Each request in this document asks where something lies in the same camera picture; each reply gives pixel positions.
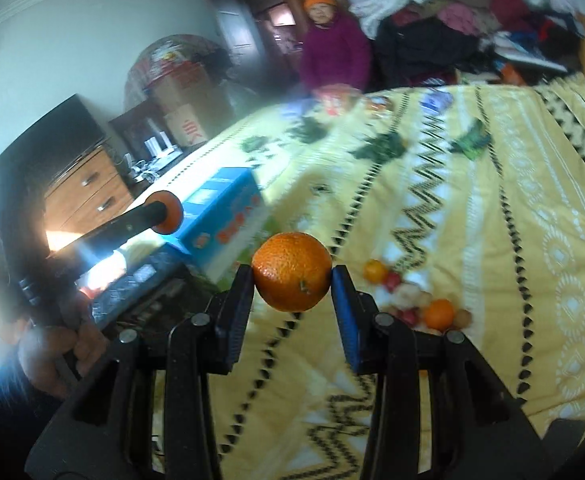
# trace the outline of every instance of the blue box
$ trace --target blue box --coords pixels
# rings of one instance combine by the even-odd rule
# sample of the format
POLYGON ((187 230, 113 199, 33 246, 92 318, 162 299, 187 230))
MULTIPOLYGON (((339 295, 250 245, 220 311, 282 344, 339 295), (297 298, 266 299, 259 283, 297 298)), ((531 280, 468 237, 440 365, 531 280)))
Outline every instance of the blue box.
POLYGON ((216 285, 277 231, 250 168, 221 168, 183 207, 184 221, 164 239, 186 255, 192 273, 216 285))

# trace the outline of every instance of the purple sweater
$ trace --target purple sweater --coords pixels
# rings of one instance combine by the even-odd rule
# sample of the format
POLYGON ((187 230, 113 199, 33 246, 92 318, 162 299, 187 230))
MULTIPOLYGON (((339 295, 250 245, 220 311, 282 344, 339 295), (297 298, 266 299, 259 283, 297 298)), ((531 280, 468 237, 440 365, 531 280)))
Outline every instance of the purple sweater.
POLYGON ((337 83, 365 90, 372 58, 371 45, 359 24, 338 14, 329 28, 311 25, 303 42, 301 80, 309 91, 337 83))

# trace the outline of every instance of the person's hand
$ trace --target person's hand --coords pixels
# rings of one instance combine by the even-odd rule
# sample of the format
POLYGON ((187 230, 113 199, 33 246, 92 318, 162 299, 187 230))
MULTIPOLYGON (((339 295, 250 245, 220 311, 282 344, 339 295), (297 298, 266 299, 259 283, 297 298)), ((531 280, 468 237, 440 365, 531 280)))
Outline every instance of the person's hand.
POLYGON ((74 351, 77 372, 84 377, 108 347, 108 340, 96 327, 86 301, 79 303, 82 323, 78 333, 64 327, 34 327, 24 333, 19 343, 19 363, 32 386, 58 399, 65 399, 70 387, 59 375, 55 361, 74 351))

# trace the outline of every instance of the black jacket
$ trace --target black jacket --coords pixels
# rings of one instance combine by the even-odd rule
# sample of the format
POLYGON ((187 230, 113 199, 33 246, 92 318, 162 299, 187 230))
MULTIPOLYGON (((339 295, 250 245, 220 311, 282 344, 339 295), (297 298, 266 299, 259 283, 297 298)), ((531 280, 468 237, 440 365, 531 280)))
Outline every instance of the black jacket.
POLYGON ((61 402, 35 390, 16 353, 0 368, 0 480, 22 480, 32 444, 61 402))
POLYGON ((381 22, 375 53, 387 88, 409 84, 416 75, 450 68, 477 52, 479 38, 453 30, 436 17, 397 27, 393 17, 381 22))

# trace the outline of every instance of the bedding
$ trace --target bedding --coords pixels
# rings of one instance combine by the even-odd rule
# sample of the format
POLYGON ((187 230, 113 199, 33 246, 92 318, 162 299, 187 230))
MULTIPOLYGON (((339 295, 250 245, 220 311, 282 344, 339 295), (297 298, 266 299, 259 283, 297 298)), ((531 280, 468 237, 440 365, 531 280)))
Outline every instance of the bedding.
MULTIPOLYGON (((329 134, 313 144, 293 139, 279 108, 266 108, 149 192, 184 196, 219 167, 253 167, 283 228, 322 241, 380 306, 387 294, 361 274, 369 258, 470 310, 465 333, 543 436, 555 418, 585 418, 585 79, 447 91, 455 102, 435 117, 419 103, 426 89, 383 92, 395 105, 386 120, 363 107, 338 118, 316 110, 329 134), (450 153, 477 118, 492 144, 474 161, 450 153), (406 153, 353 156, 389 131, 406 153), (268 138, 262 152, 243 152, 255 136, 268 138)), ((146 233, 130 246, 159 243, 146 233)), ((330 297, 292 315, 256 296, 239 363, 228 377, 210 377, 224 478, 358 478, 374 384, 346 366, 330 297)), ((426 469, 427 424, 422 444, 426 469)))

